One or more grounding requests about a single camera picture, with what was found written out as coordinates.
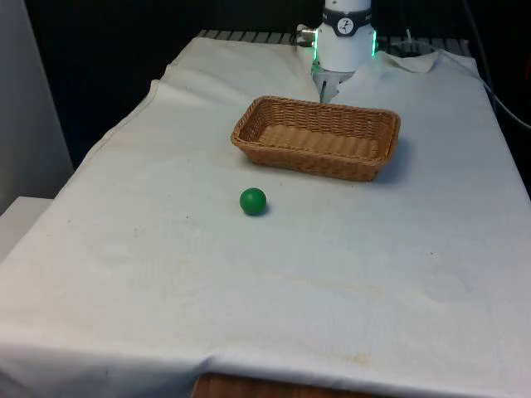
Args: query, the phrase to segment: brown wicker basket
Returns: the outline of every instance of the brown wicker basket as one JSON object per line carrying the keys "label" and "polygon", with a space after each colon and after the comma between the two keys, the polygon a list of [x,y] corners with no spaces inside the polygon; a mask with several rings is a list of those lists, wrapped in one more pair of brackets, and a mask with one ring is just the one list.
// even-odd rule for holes
{"label": "brown wicker basket", "polygon": [[257,164],[372,181],[391,159],[399,130],[400,117],[388,110],[261,97],[231,140]]}

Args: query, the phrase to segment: table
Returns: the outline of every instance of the table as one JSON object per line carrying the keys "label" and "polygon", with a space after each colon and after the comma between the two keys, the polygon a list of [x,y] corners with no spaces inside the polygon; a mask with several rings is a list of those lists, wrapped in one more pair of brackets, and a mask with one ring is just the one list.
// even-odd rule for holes
{"label": "table", "polygon": [[[376,59],[336,101],[401,115],[377,181],[253,166],[234,124],[260,95],[318,100],[310,62],[201,38],[168,66],[0,266],[4,390],[185,396],[213,371],[528,394],[531,208],[480,83]],[[239,209],[253,186],[265,217]]]}
{"label": "table", "polygon": [[226,375],[205,375],[199,378],[192,398],[376,398],[345,391],[309,386],[274,383]]}

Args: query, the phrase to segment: black cable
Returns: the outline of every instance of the black cable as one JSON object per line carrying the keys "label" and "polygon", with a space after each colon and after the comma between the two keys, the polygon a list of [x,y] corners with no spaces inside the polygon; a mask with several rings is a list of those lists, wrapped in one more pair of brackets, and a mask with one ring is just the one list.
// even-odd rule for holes
{"label": "black cable", "polygon": [[485,70],[485,77],[491,89],[491,92],[489,94],[490,103],[492,104],[492,109],[494,111],[494,114],[496,114],[498,112],[498,105],[495,100],[496,95],[494,94],[494,84],[492,82],[492,75],[490,74],[489,62],[487,61],[487,55],[485,53],[485,48],[483,47],[483,41],[481,40],[480,30],[478,29],[478,26],[475,23],[474,14],[472,13],[472,10],[470,10],[470,5],[468,3],[468,0],[462,0],[462,1],[463,1],[463,7],[465,8],[465,14],[468,17],[470,27],[472,28],[472,32],[474,33],[474,36],[475,36],[475,42],[478,45],[478,48],[480,49],[481,62],[483,62],[483,69]]}

